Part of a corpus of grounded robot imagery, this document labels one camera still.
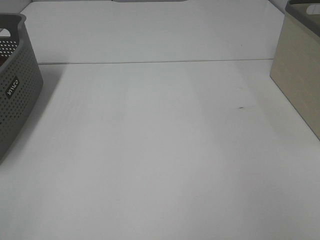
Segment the grey perforated plastic basket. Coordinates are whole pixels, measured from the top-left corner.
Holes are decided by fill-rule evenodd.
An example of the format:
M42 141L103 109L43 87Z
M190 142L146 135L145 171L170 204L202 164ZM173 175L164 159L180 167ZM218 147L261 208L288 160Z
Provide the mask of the grey perforated plastic basket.
M0 157L6 156L42 90L44 81L20 13L1 13L0 27Z

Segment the beige storage bin grey rim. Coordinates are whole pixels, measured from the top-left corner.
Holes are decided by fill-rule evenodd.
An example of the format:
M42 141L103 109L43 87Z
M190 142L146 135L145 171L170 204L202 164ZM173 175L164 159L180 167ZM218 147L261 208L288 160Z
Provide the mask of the beige storage bin grey rim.
M320 136L320 2L289 0L285 6L270 77Z

